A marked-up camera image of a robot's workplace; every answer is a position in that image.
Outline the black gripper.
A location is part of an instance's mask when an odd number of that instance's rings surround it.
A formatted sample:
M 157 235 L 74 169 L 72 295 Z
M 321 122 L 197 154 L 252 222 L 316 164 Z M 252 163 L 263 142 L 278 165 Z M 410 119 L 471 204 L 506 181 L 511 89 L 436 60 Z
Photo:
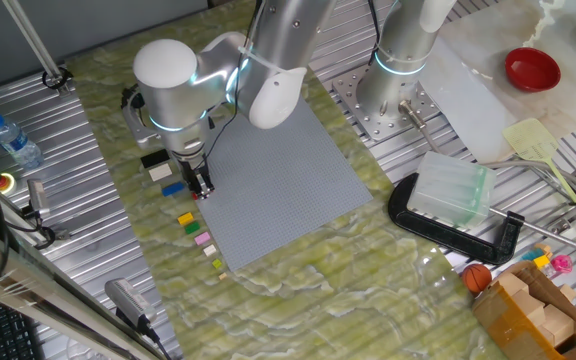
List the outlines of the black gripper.
M 177 161 L 182 177 L 194 198 L 199 198 L 201 195 L 209 196 L 214 191 L 204 149 L 192 153 L 178 153 Z

